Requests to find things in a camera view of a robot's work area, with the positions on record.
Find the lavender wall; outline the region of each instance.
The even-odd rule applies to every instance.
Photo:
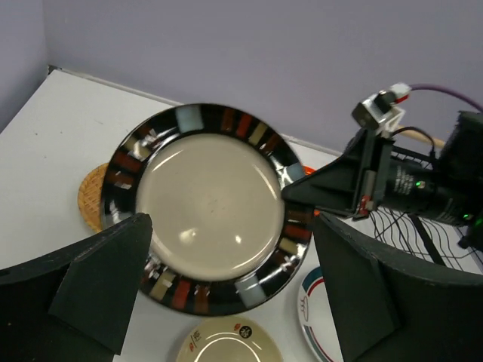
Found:
[[[42,0],[1,0],[0,132],[46,75]]]
[[[481,0],[44,0],[44,10],[54,65],[228,103],[333,149],[357,129],[352,107],[397,81],[483,100]],[[405,124],[445,138],[462,108],[418,94]]]

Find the black rimmed plate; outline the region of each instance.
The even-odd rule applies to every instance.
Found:
[[[237,314],[283,289],[306,254],[313,209],[280,197],[303,176],[288,144],[254,116],[178,106],[144,121],[116,149],[102,223],[138,211],[152,217],[145,294],[189,314]]]

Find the red and blue striped plate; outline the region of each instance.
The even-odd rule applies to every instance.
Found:
[[[303,336],[320,362],[343,362],[320,267],[300,285],[297,311]]]

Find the plate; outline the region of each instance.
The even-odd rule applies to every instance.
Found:
[[[224,317],[204,321],[183,342],[176,362],[282,362],[272,338],[246,318]]]
[[[152,218],[141,290],[188,314],[252,309],[298,269],[313,209],[281,189],[304,176],[289,145],[238,109],[192,104],[158,113],[116,149],[101,194],[103,227]]]
[[[320,267],[303,279],[297,301],[303,336],[317,359],[321,362],[343,362]]]

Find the wicker trivet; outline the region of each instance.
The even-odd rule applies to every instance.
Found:
[[[103,187],[107,164],[101,164],[92,170],[82,181],[78,189],[77,205],[84,221],[95,232],[103,228],[100,224],[100,190]]]

